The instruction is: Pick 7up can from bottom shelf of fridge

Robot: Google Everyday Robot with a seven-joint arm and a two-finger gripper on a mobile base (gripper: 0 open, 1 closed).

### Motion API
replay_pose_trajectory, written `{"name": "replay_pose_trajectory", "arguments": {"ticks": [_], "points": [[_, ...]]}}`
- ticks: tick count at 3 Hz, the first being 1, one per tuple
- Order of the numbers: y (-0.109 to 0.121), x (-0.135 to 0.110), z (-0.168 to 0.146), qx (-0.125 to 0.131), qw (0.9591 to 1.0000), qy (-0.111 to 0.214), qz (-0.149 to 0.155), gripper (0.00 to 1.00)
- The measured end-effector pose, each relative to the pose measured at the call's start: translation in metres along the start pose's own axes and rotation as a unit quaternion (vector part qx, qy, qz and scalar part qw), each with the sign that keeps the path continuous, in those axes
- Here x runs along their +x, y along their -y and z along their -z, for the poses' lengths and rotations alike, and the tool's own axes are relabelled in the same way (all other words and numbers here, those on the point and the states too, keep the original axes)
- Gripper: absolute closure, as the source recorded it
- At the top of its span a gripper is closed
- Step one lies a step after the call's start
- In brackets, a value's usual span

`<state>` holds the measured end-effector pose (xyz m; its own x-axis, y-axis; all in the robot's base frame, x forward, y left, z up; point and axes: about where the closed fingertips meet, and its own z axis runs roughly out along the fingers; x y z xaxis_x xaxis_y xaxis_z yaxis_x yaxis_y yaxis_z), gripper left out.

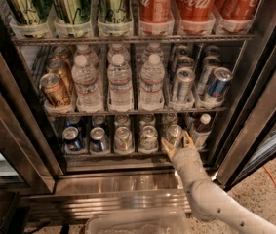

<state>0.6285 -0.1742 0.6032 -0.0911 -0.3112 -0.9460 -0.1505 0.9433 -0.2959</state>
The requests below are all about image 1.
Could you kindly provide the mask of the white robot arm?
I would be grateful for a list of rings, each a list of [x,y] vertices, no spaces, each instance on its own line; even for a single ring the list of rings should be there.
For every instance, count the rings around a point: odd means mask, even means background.
[[[181,149],[163,137],[161,143],[181,179],[191,211],[197,219],[221,220],[240,234],[276,234],[276,225],[240,205],[212,182],[187,131],[183,131]]]

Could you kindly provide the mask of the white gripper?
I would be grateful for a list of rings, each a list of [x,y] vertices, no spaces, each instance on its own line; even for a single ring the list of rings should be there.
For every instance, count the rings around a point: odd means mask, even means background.
[[[172,159],[174,168],[181,179],[205,179],[206,171],[203,167],[200,155],[195,151],[195,144],[188,131],[183,130],[183,147],[178,150],[165,138],[161,138],[161,144]]]

